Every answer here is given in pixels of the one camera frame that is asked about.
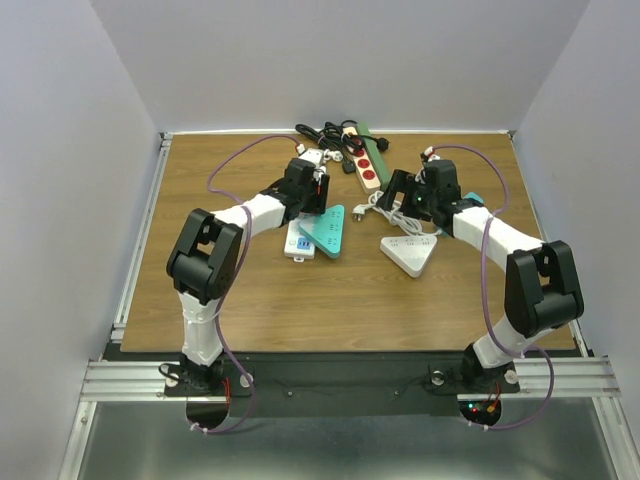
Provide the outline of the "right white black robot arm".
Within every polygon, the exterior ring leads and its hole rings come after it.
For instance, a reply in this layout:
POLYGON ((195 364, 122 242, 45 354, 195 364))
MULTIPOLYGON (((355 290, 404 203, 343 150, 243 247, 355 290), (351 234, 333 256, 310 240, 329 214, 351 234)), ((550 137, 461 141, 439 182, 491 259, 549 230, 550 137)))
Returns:
POLYGON ((460 378, 466 387, 484 389, 495 380, 498 368, 583 315, 584 299, 570 246, 524 234, 482 202, 463 197, 452 161, 426 161, 417 174, 394 170, 376 205, 433 223, 477 248, 483 262, 493 261, 504 271, 504 315, 465 349, 460 378))

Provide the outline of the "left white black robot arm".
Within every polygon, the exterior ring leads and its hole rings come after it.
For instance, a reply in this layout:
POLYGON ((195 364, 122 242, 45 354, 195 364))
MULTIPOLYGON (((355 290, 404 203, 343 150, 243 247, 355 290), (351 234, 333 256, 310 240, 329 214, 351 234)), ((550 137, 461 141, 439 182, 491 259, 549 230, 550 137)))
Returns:
POLYGON ((302 214, 324 213, 329 182, 324 168, 294 158, 282 178, 253 198, 225 210, 195 209, 188 215, 166 267, 183 315, 180 367, 165 371, 166 378, 202 394, 222 386, 219 313, 250 241, 302 214))

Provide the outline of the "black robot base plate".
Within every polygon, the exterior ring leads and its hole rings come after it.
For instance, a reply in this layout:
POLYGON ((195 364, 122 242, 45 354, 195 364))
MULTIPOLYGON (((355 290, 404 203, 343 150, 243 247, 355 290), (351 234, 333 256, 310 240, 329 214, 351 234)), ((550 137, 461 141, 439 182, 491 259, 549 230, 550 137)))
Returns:
POLYGON ((219 397, 234 417, 456 416, 463 396, 519 390, 505 378, 513 364, 483 370, 462 351, 239 352, 162 368, 166 396, 219 397))

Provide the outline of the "white multicolour power strip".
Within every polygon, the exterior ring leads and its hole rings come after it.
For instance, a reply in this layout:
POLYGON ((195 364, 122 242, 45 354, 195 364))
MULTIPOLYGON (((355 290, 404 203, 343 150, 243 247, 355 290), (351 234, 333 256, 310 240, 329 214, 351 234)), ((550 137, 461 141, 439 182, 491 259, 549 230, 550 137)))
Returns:
POLYGON ((299 217, 288 223, 283 252, 285 257, 297 263, 315 258, 316 246, 299 229, 300 222, 309 217, 309 214, 301 213, 299 217))

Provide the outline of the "teal triangular power strip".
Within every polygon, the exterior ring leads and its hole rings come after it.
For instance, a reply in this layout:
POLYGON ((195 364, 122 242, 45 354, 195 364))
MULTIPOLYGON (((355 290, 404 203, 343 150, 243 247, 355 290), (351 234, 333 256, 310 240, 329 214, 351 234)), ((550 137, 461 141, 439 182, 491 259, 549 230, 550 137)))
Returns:
POLYGON ((310 215, 299 222, 300 232, 321 252, 337 259, 342 251, 345 207, 329 207, 322 215, 310 215))

